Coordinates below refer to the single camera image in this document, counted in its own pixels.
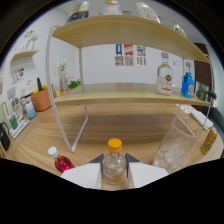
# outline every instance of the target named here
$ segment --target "bottle label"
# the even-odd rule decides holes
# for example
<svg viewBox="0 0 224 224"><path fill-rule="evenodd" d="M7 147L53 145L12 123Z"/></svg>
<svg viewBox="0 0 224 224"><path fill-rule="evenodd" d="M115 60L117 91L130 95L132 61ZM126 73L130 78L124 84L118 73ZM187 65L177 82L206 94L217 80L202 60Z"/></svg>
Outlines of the bottle label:
<svg viewBox="0 0 224 224"><path fill-rule="evenodd" d="M170 75L165 77L158 76L157 91L159 93L171 93L172 91L172 78Z"/></svg>
<svg viewBox="0 0 224 224"><path fill-rule="evenodd" d="M193 94L194 94L194 85L193 84L188 86L187 93L188 93L188 95L193 96Z"/></svg>
<svg viewBox="0 0 224 224"><path fill-rule="evenodd" d="M118 182L122 179L123 173L120 173L118 175L113 175L113 182Z"/></svg>

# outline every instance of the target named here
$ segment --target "cup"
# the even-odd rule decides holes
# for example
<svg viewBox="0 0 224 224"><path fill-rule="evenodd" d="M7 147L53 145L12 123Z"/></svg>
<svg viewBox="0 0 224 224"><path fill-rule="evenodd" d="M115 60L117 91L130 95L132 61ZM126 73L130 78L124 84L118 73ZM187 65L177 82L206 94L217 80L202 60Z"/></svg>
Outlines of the cup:
<svg viewBox="0 0 224 224"><path fill-rule="evenodd" d="M172 119L153 160L153 166L164 168L169 174L176 172L191 154L201 127L188 117Z"/></svg>
<svg viewBox="0 0 224 224"><path fill-rule="evenodd" d="M10 124L12 126L12 129L15 130L18 127L18 123L16 121L15 115L12 115L11 118L9 118Z"/></svg>

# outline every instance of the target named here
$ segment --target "red bottle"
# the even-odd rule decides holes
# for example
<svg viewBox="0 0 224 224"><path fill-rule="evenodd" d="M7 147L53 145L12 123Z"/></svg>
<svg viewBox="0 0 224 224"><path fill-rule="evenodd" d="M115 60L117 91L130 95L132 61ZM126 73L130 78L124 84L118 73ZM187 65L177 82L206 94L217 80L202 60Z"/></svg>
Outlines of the red bottle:
<svg viewBox="0 0 224 224"><path fill-rule="evenodd" d="M49 155L55 159L55 167L60 173L63 173L65 170L75 168L71 161L65 157L58 154L58 150L55 147L48 149Z"/></svg>

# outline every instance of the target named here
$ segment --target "wooden shelf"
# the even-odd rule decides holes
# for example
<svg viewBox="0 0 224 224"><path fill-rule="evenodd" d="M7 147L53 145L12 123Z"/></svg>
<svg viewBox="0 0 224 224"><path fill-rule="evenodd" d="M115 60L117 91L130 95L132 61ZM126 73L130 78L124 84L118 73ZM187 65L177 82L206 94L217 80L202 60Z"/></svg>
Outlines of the wooden shelf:
<svg viewBox="0 0 224 224"><path fill-rule="evenodd" d="M57 106L99 103L177 103L209 106L208 102L181 96L180 88L173 88L171 96L155 93L155 84L103 83L89 84L57 97Z"/></svg>
<svg viewBox="0 0 224 224"><path fill-rule="evenodd" d="M14 54L11 61L14 61L14 60L17 60L17 59L20 59L20 58L32 57L37 52L38 52L38 50L23 51L23 52L16 53L16 54Z"/></svg>
<svg viewBox="0 0 224 224"><path fill-rule="evenodd" d="M77 48L103 44L144 45L183 59L209 63L190 40L165 25L125 15L102 15L73 21L57 28L53 37Z"/></svg>

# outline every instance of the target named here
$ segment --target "glass bottle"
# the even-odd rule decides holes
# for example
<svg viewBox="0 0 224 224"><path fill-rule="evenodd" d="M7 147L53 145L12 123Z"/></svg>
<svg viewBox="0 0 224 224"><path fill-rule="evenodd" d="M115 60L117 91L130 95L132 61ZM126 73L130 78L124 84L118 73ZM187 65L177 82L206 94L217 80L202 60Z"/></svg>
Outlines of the glass bottle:
<svg viewBox="0 0 224 224"><path fill-rule="evenodd" d="M173 70L168 65L169 55L161 53L162 64L158 68L156 93L170 96L172 92Z"/></svg>
<svg viewBox="0 0 224 224"><path fill-rule="evenodd" d="M194 94L194 80L191 74L191 63L186 62L186 66L189 68L189 72L186 72L182 79L181 95L192 98Z"/></svg>
<svg viewBox="0 0 224 224"><path fill-rule="evenodd" d="M110 151L103 160L103 174L109 183L117 184L123 181L126 169L126 159L120 154L122 141L120 139L110 139L108 149Z"/></svg>
<svg viewBox="0 0 224 224"><path fill-rule="evenodd" d="M55 167L60 172L63 173L65 170L75 168L71 161L65 157L58 154L58 150L55 147L48 149L49 155L55 159Z"/></svg>

